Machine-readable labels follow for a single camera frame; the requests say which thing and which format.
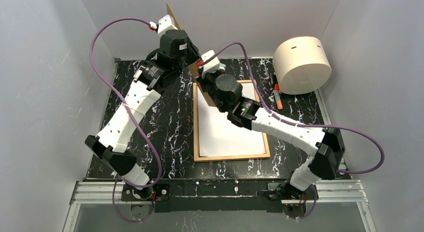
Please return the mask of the brown cardboard backing board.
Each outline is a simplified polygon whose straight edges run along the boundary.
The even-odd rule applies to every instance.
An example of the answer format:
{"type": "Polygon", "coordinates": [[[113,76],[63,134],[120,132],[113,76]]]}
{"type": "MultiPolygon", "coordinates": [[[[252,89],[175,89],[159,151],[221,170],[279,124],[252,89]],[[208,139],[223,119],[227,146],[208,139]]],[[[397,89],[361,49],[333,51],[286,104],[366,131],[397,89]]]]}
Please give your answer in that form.
{"type": "MultiPolygon", "coordinates": [[[[173,12],[171,4],[168,1],[166,2],[166,11],[167,11],[167,14],[169,14],[174,19],[175,26],[180,30],[184,30],[184,28],[181,26],[177,16],[173,12]]],[[[197,80],[196,80],[196,77],[199,76],[198,68],[199,67],[197,66],[196,63],[192,63],[188,66],[188,69],[189,69],[189,71],[192,75],[193,81],[196,83],[197,87],[200,89],[201,94],[202,94],[203,98],[206,100],[208,106],[216,107],[214,102],[213,102],[213,99],[202,89],[201,84],[199,82],[197,82],[197,80]]]]}

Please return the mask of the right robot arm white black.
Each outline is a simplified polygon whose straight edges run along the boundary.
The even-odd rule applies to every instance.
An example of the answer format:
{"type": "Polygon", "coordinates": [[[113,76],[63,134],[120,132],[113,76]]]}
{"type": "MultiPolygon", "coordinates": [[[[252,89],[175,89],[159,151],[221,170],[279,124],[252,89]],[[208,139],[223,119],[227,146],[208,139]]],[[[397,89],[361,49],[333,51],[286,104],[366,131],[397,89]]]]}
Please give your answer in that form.
{"type": "Polygon", "coordinates": [[[314,183],[336,178],[345,152],[339,129],[318,129],[290,119],[282,122],[281,117],[267,112],[260,102],[243,96],[242,85],[232,75],[217,71],[199,75],[195,80],[232,124],[272,135],[308,154],[309,158],[284,183],[260,191],[259,195],[271,201],[301,199],[314,183]]]}

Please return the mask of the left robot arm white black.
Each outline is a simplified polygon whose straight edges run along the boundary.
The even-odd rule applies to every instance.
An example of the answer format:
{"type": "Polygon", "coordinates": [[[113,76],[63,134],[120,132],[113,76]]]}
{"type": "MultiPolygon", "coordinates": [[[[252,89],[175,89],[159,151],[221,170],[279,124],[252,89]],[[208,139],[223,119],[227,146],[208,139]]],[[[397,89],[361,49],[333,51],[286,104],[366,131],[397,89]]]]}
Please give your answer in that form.
{"type": "Polygon", "coordinates": [[[161,33],[159,47],[141,61],[126,95],[106,82],[120,99],[120,105],[96,135],[87,136],[85,144],[132,188],[143,190],[152,187],[159,181],[162,171],[160,156],[141,129],[140,121],[182,71],[199,59],[199,50],[188,34],[184,30],[170,29],[161,33]],[[159,172],[153,181],[137,164],[137,158],[128,151],[135,131],[144,137],[158,163],[159,172]]]}

